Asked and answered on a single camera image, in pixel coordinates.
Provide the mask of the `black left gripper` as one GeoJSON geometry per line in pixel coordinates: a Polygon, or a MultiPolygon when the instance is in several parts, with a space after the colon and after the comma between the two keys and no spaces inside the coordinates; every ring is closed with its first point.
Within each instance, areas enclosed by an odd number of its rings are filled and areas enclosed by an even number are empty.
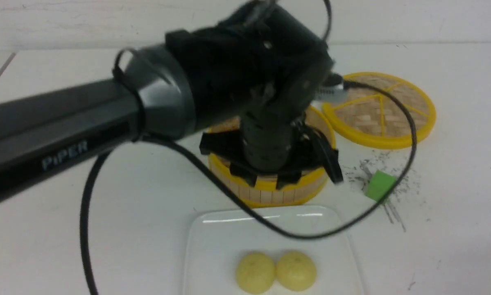
{"type": "Polygon", "coordinates": [[[279,120],[267,110],[239,116],[238,129],[205,132],[199,144],[203,155],[214,154],[230,163],[230,173],[249,186],[258,177],[275,176],[276,188],[299,182],[306,170],[324,168],[334,184],[344,182],[338,150],[316,127],[305,122],[306,110],[279,120]]]}

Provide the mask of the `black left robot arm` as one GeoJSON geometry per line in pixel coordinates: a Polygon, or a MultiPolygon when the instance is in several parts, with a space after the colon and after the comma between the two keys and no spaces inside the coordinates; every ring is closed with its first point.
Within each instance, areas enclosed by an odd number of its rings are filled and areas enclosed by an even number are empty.
{"type": "Polygon", "coordinates": [[[205,133],[200,151],[247,184],[277,175],[282,189],[326,166],[303,123],[335,63],[324,5],[323,36],[275,0],[251,0],[213,26],[120,50],[112,78],[0,103],[0,203],[121,144],[174,145],[236,116],[237,131],[205,133]]]}

